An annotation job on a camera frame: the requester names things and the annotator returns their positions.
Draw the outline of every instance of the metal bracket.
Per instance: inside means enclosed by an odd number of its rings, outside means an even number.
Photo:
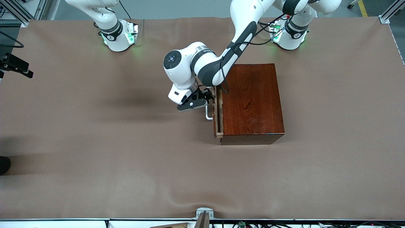
[[[390,20],[389,20],[389,19],[384,20],[384,19],[382,19],[382,16],[381,16],[381,15],[378,15],[378,19],[380,19],[380,23],[381,23],[381,24],[389,24],[389,23],[390,23]]]
[[[198,208],[197,211],[196,211],[195,219],[198,219],[200,214],[204,213],[204,211],[206,211],[208,213],[210,220],[214,219],[214,210],[211,209],[211,208],[208,208],[208,207],[200,207],[200,208]]]

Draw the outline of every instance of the black cable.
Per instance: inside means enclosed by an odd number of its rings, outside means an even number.
[[[109,8],[105,7],[106,10],[115,13],[114,11],[110,10]]]
[[[20,46],[15,46],[15,45],[8,45],[8,44],[0,44],[0,47],[15,47],[15,48],[23,48],[24,44],[22,44],[20,41],[12,38],[11,36],[5,34],[4,32],[0,31],[1,34],[3,34],[4,36],[10,38],[12,41],[15,41],[16,43],[18,43]]]
[[[259,23],[259,25],[260,25],[260,27],[264,28],[262,23]],[[266,28],[264,28],[264,31],[271,33],[269,30],[266,30]]]
[[[99,28],[96,22],[93,22],[93,26],[96,28]]]
[[[252,227],[250,224],[253,224],[256,228],[260,228],[259,225],[256,224],[255,222],[248,221],[248,222],[245,222],[245,223],[246,223],[247,225],[249,225],[249,227],[251,227],[251,228],[254,228],[254,227]]]
[[[119,0],[119,3],[121,4],[122,8],[124,9],[124,11],[127,13],[129,20],[132,20],[131,16],[129,15],[128,11],[125,9],[125,7],[122,5],[121,0]]]
[[[272,227],[272,226],[275,226],[275,227],[277,227],[277,228],[282,228],[282,227],[280,227],[280,226],[278,226],[278,225],[274,225],[274,224],[270,224],[270,226],[268,226],[267,224],[264,225],[265,228],[270,228],[270,227]]]
[[[285,15],[285,14],[282,14],[282,15],[278,16],[276,19],[274,19],[272,22],[266,24],[264,27],[262,26],[264,23],[263,23],[263,22],[259,22],[259,25],[262,27],[262,29],[260,29],[253,37],[257,36],[257,35],[258,35],[259,33],[261,33],[263,30],[266,30],[267,27],[269,27],[271,24],[273,24],[273,23],[274,23],[275,21],[277,21],[278,19],[282,18],[284,15]],[[265,45],[265,44],[269,43],[270,41],[271,41],[271,38],[270,38],[268,41],[264,42],[264,43],[251,43],[251,42],[239,42],[239,43],[234,43],[234,44],[230,47],[229,52],[230,52],[231,50],[233,50],[233,48],[234,48],[236,45],[240,45],[240,44]],[[226,81],[226,78],[225,78],[224,63],[223,63],[223,62],[224,62],[224,57],[225,57],[225,55],[223,55],[222,58],[221,58],[221,61],[220,61],[220,68],[221,68],[222,77],[223,77],[223,79],[224,79],[224,83],[225,83],[225,85],[226,85],[226,90],[225,90],[225,88],[222,86],[222,84],[221,84],[221,89],[222,89],[222,91],[223,91],[224,93],[228,94],[228,93],[229,93],[229,86],[228,86],[228,82]]]
[[[236,225],[239,225],[239,222],[240,222],[240,221],[238,221],[237,223],[235,223],[235,224],[232,226],[232,228],[235,228]]]
[[[267,27],[269,27],[271,24],[273,24],[275,21],[277,21],[278,19],[282,18],[285,14],[280,15],[279,17],[277,17],[276,19],[274,19],[272,22],[268,23],[265,27],[263,27],[262,29],[260,29],[254,36],[257,36],[259,33],[261,33],[264,29],[266,29]]]
[[[285,223],[279,222],[279,221],[272,221],[272,222],[274,222],[274,223],[276,223],[276,224],[279,224],[280,226],[284,226],[284,227],[286,227],[286,228],[292,228],[291,226],[289,226],[289,225],[287,225],[287,224],[285,224]]]
[[[8,13],[8,12],[6,12],[6,8],[3,8],[2,6],[0,6],[0,13],[1,13],[0,18],[2,18],[4,16],[4,14]]]
[[[351,226],[351,225],[347,225],[347,224],[337,225],[337,224],[333,224],[333,223],[325,223],[324,228],[358,228],[359,226],[364,226],[369,223],[371,223],[373,225],[383,226],[385,228],[390,228],[390,226],[388,226],[388,225],[385,225],[380,222],[373,222],[373,221],[364,222],[364,223],[362,223],[360,225],[356,225],[356,226]]]

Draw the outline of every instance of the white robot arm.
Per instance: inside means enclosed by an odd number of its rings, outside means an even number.
[[[184,49],[170,51],[165,56],[163,67],[173,82],[168,97],[178,104],[177,109],[181,112],[206,106],[208,91],[201,93],[194,74],[204,86],[221,84],[247,47],[246,42],[250,42],[255,36],[257,22],[271,5],[276,3],[284,14],[296,15],[306,11],[309,1],[311,0],[232,0],[230,14],[235,26],[235,36],[221,55],[216,56],[205,44],[195,42]],[[322,1],[340,4],[341,0],[318,0],[318,2]],[[305,27],[306,32],[309,22],[305,24],[305,19],[300,20],[300,17],[295,21],[297,22],[293,23],[293,27]]]
[[[276,0],[273,4],[279,10],[284,10],[284,0]],[[316,11],[321,14],[329,14],[339,7],[342,0],[309,0],[299,13],[291,15],[288,19],[283,18],[279,23],[285,29],[278,35],[273,42],[282,49],[294,50],[304,42],[307,29]]]
[[[66,2],[91,17],[101,31],[104,43],[113,51],[121,52],[135,44],[138,25],[118,20],[109,8],[119,0],[66,0]]]

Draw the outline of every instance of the wooden cabinet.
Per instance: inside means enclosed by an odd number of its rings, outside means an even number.
[[[214,88],[214,136],[221,145],[272,144],[284,135],[274,64],[234,65]]]

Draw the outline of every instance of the yellow floor line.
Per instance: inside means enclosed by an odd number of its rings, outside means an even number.
[[[368,17],[367,12],[366,12],[366,8],[364,7],[364,4],[363,4],[363,0],[360,0],[360,1],[358,2],[358,6],[360,7],[361,15],[362,15],[363,17]]]

